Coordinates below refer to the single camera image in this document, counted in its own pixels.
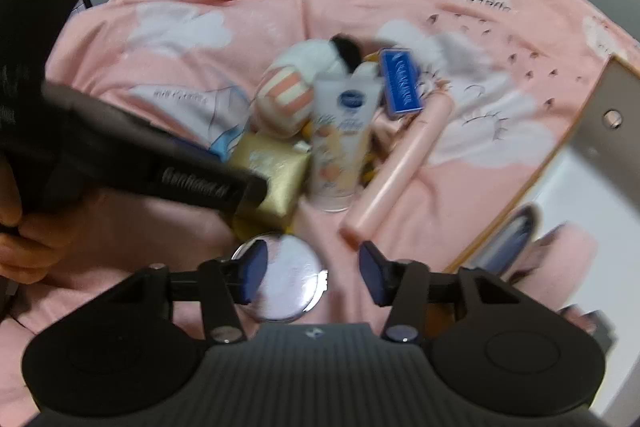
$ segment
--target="pink cylinder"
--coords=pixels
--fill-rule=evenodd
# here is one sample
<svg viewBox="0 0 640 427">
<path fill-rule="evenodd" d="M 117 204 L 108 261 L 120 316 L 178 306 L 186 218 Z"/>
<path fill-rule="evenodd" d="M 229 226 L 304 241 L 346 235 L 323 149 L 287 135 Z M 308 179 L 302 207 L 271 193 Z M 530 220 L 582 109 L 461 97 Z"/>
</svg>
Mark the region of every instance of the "pink cylinder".
<svg viewBox="0 0 640 427">
<path fill-rule="evenodd" d="M 352 245 L 372 239 L 442 134 L 454 103 L 444 90 L 433 91 L 424 109 L 389 155 L 360 199 L 347 211 L 340 233 Z"/>
</svg>

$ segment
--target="blue logo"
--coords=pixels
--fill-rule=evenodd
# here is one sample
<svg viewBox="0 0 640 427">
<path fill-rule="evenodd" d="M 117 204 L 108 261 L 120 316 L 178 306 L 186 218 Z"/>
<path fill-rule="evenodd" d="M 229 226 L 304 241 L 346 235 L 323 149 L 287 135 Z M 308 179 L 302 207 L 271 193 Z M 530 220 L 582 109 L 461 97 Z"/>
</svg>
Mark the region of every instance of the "blue logo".
<svg viewBox="0 0 640 427">
<path fill-rule="evenodd" d="M 338 97 L 338 102 L 342 107 L 348 107 L 349 109 L 357 109 L 362 107 L 365 101 L 364 93 L 356 91 L 354 89 L 345 91 Z"/>
</svg>

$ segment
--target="finger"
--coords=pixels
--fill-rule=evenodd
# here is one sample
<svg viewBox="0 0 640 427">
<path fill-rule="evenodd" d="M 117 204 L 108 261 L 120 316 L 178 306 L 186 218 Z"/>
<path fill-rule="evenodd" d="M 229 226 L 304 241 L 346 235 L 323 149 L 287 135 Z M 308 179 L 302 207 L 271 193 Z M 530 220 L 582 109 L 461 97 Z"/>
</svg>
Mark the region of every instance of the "finger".
<svg viewBox="0 0 640 427">
<path fill-rule="evenodd" d="M 91 203 L 70 206 L 53 214 L 33 212 L 18 227 L 22 237 L 51 248 L 68 247 L 80 232 Z"/>
<path fill-rule="evenodd" d="M 63 256 L 54 249 L 18 235 L 0 233 L 0 264 L 15 268 L 48 268 Z"/>
<path fill-rule="evenodd" d="M 38 282 L 44 279 L 48 271 L 47 268 L 17 268 L 0 264 L 0 276 L 22 284 Z"/>
<path fill-rule="evenodd" d="M 22 204 L 14 172 L 6 158 L 0 154 L 0 223 L 6 227 L 14 227 L 21 217 Z"/>
</svg>

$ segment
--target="hand cream tube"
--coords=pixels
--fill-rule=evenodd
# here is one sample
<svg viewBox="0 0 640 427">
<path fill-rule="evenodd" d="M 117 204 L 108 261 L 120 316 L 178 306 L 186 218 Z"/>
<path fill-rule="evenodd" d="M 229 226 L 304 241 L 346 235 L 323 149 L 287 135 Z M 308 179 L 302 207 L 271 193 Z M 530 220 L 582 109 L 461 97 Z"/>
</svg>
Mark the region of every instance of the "hand cream tube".
<svg viewBox="0 0 640 427">
<path fill-rule="evenodd" d="M 316 77 L 310 199 L 322 210 L 349 208 L 381 92 L 382 81 L 377 78 Z"/>
</svg>

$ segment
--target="black plush ear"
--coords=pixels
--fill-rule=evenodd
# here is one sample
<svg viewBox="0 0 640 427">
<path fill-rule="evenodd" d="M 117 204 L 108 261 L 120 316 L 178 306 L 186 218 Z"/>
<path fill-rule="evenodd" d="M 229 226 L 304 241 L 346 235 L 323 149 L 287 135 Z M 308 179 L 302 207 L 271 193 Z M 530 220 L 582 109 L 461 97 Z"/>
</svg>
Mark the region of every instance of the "black plush ear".
<svg viewBox="0 0 640 427">
<path fill-rule="evenodd" d="M 362 52 L 360 51 L 359 45 L 357 45 L 353 39 L 342 34 L 333 36 L 331 42 L 333 42 L 338 49 L 338 55 L 340 55 L 340 58 L 347 64 L 349 72 L 353 73 L 362 63 Z"/>
</svg>

